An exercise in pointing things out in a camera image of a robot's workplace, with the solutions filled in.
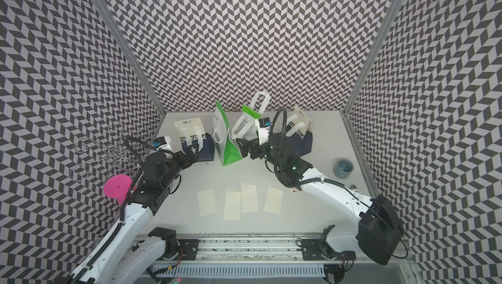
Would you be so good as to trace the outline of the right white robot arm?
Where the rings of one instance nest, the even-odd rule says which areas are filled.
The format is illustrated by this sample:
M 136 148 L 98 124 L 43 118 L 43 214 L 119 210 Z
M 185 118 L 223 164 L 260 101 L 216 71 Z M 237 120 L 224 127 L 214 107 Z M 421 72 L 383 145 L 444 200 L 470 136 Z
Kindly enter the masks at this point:
M 247 122 L 245 127 L 230 135 L 242 157 L 264 160 L 283 186 L 323 200 L 351 221 L 349 228 L 332 225 L 324 230 L 319 245 L 325 258 L 361 249 L 377 264 L 389 263 L 405 234 L 396 209 L 385 196 L 362 195 L 302 158 L 311 147 L 308 116 L 298 108 L 292 115 L 281 108 L 274 118 L 245 112 L 240 120 Z

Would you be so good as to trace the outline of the green white bag front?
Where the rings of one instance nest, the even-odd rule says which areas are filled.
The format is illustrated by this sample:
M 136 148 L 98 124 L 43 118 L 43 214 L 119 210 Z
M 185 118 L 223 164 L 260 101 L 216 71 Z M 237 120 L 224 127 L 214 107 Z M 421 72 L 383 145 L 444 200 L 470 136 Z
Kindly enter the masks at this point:
M 230 124 L 220 101 L 216 102 L 213 115 L 213 144 L 222 166 L 242 159 L 239 148 L 230 139 Z

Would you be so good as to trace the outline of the green white bag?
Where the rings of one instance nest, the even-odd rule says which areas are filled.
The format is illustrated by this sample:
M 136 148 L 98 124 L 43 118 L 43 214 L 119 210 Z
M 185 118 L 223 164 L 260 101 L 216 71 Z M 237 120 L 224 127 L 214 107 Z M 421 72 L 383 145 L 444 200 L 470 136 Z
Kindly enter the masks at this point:
M 213 115 L 213 144 L 222 166 L 242 159 L 239 148 L 230 139 L 230 124 L 220 101 L 216 102 Z
M 231 139 L 255 139 L 258 132 L 256 122 L 262 118 L 270 101 L 271 96 L 267 91 L 256 92 L 251 101 L 247 105 L 243 105 L 242 114 L 230 131 Z

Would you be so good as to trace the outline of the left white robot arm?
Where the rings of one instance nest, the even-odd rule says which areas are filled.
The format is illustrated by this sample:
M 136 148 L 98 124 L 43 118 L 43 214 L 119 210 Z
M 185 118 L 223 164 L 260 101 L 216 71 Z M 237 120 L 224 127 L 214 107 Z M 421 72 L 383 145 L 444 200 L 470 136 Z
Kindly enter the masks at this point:
M 141 169 L 126 190 L 119 217 L 97 247 L 69 275 L 55 283 L 134 283 L 159 258 L 171 258 L 179 250 L 175 230 L 156 228 L 127 259 L 123 256 L 154 217 L 165 199 L 172 195 L 172 183 L 182 170 L 199 159 L 200 141 L 182 151 L 165 148 L 167 142 L 150 145 L 127 136 L 124 145 L 140 162 Z

